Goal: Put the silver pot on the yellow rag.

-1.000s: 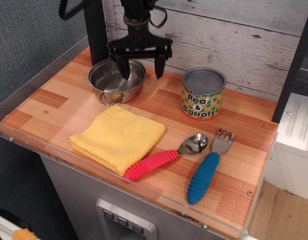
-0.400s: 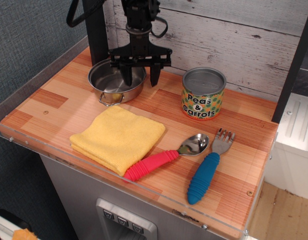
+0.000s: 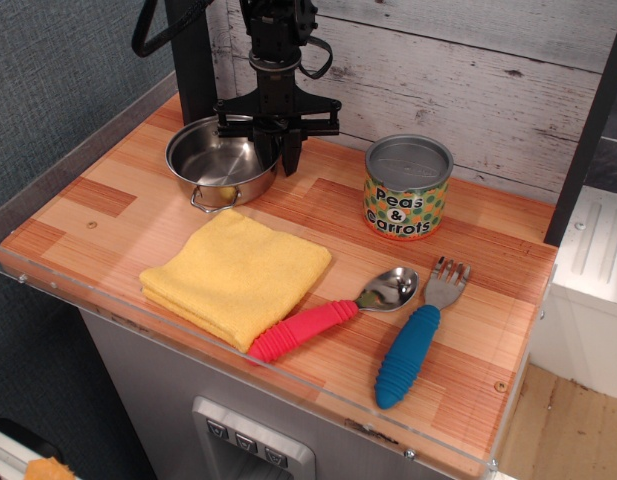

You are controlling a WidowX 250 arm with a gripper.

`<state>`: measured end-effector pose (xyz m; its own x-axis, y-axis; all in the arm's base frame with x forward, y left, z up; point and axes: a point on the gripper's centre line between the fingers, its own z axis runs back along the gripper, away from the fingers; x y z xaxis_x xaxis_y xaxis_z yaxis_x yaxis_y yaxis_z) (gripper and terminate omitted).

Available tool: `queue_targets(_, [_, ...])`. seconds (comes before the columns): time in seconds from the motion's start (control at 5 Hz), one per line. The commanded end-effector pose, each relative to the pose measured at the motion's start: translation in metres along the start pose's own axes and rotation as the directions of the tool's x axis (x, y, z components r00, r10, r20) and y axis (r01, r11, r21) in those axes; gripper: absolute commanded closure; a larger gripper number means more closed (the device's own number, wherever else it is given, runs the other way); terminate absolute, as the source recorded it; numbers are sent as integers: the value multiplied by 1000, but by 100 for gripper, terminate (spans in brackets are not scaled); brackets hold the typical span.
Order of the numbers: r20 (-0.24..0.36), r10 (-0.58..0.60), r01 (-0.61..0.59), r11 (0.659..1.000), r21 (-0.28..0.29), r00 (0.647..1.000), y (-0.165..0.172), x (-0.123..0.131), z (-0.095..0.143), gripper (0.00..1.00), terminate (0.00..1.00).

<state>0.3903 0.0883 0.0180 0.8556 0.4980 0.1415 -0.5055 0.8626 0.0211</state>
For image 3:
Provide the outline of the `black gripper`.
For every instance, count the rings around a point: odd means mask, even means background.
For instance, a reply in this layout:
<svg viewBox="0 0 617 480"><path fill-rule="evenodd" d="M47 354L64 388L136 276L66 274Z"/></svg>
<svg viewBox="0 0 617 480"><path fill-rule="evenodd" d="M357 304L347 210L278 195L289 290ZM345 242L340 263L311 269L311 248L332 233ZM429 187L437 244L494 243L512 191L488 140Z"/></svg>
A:
<svg viewBox="0 0 617 480"><path fill-rule="evenodd" d="M253 139L260 165L274 165L280 155L287 177L298 168L303 139L339 133L340 101L302 90L293 69L258 71L257 87L250 93L218 100L214 110L222 137Z"/></svg>

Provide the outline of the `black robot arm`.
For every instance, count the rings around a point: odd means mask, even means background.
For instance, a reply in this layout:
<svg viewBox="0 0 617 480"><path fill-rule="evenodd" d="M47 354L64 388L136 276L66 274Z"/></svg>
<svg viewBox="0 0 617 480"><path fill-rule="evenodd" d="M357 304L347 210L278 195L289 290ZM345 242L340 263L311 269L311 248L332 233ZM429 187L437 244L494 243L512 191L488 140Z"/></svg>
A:
<svg viewBox="0 0 617 480"><path fill-rule="evenodd" d="M339 133L342 103L302 90L295 78L296 72L310 79L325 75L332 65L332 48L312 35L318 8L311 1L242 1L240 6L257 87L217 101L219 134L248 138L263 164L280 160L291 176L308 137Z"/></svg>

